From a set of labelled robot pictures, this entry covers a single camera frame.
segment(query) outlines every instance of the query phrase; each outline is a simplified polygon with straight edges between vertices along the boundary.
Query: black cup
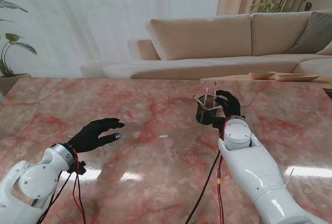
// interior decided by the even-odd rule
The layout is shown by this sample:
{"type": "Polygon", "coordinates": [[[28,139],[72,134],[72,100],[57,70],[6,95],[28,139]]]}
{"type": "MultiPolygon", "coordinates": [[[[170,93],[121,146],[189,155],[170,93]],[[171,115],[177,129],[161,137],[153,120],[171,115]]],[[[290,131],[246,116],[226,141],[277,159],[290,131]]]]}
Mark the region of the black cup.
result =
{"type": "MultiPolygon", "coordinates": [[[[204,103],[204,98],[205,98],[205,95],[199,97],[199,100],[204,103]]],[[[207,109],[210,109],[213,107],[213,102],[214,102],[214,99],[213,99],[213,96],[211,95],[208,95],[206,97],[206,103],[205,103],[205,106],[207,109]]],[[[216,113],[217,113],[218,109],[215,109],[215,110],[205,110],[201,104],[199,104],[197,102],[197,113],[196,113],[196,120],[200,123],[200,124],[204,124],[204,125],[208,125],[208,124],[212,124],[215,116],[216,116],[216,113]]]]}

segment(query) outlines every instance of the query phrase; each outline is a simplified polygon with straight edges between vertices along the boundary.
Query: pink marble surface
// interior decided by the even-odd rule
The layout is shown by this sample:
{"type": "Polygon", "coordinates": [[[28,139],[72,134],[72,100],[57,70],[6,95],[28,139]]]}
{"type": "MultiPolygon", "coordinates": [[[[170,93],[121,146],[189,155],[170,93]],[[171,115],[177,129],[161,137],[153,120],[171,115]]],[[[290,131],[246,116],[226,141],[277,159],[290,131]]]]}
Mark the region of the pink marble surface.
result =
{"type": "MultiPolygon", "coordinates": [[[[122,138],[79,155],[87,223],[184,223],[217,153],[218,131],[195,120],[193,94],[210,82],[21,79],[0,103],[0,176],[20,160],[39,161],[55,142],[106,117],[122,138]]],[[[332,102],[317,85],[218,81],[241,102],[252,131],[277,161],[288,189],[307,211],[332,222],[332,102]]],[[[71,196],[74,177],[45,223],[82,223],[71,196]]],[[[254,205],[222,165],[225,223],[258,223],[254,205]]],[[[216,170],[191,223],[217,224],[216,170]]]]}

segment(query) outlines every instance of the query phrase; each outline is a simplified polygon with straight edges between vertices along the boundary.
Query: white plastic casing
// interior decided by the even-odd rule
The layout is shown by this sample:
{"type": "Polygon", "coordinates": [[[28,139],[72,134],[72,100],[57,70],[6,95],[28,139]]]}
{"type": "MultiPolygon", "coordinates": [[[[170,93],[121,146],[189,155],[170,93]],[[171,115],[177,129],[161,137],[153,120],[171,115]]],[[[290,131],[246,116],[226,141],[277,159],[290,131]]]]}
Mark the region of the white plastic casing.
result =
{"type": "Polygon", "coordinates": [[[36,224],[56,189],[59,172],[68,170],[73,163],[70,152],[56,144],[45,150],[39,163],[30,165],[21,161],[14,165],[0,181],[0,223],[36,224]],[[12,195],[13,186],[17,183],[25,196],[37,200],[33,205],[12,195]]]}
{"type": "Polygon", "coordinates": [[[229,150],[249,147],[251,131],[247,123],[239,118],[232,118],[225,126],[225,143],[229,150]]]}
{"type": "Polygon", "coordinates": [[[225,141],[218,141],[219,149],[236,183],[255,204],[265,224],[327,224],[324,220],[303,210],[283,183],[279,168],[271,154],[250,131],[250,142],[243,138],[247,130],[240,121],[227,131],[225,141]]]}

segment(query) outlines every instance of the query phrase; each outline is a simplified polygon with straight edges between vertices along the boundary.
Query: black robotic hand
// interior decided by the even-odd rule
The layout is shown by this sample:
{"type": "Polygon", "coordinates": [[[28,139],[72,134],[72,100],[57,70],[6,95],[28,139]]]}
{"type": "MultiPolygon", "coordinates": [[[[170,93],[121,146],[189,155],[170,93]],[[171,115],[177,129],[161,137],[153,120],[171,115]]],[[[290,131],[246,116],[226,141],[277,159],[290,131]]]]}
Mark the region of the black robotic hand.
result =
{"type": "MultiPolygon", "coordinates": [[[[235,115],[235,116],[241,116],[241,105],[239,100],[233,96],[228,91],[218,90],[216,91],[217,96],[224,96],[226,99],[223,98],[215,98],[215,101],[223,107],[224,114],[226,118],[235,115]]],[[[220,138],[223,138],[223,132],[224,132],[224,125],[226,118],[223,117],[215,117],[212,123],[213,128],[219,129],[219,136],[220,138]]]]}
{"type": "Polygon", "coordinates": [[[226,99],[217,97],[215,101],[223,107],[224,114],[226,117],[230,117],[231,115],[241,116],[241,105],[239,100],[233,96],[228,91],[218,90],[216,91],[217,96],[224,96],[226,99]]]}
{"type": "Polygon", "coordinates": [[[125,124],[119,122],[116,118],[106,118],[95,120],[87,124],[83,129],[77,133],[68,144],[76,150],[77,153],[87,152],[94,150],[103,145],[112,143],[118,140],[121,135],[119,133],[114,133],[111,135],[99,137],[103,132],[109,129],[122,128],[125,124]]]}

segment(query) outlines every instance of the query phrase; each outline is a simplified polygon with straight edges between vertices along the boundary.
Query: beige sofa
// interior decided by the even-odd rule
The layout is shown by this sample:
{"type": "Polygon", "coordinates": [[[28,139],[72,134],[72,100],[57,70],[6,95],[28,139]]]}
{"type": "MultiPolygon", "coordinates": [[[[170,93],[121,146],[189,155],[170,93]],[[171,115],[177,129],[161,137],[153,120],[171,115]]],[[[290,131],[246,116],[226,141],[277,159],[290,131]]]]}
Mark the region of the beige sofa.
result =
{"type": "MultiPolygon", "coordinates": [[[[332,9],[321,12],[332,13],[332,9]]],[[[255,13],[204,19],[151,20],[151,40],[131,40],[131,61],[81,67],[85,77],[201,79],[250,71],[332,77],[332,55],[285,54],[311,12],[255,13]]]]}

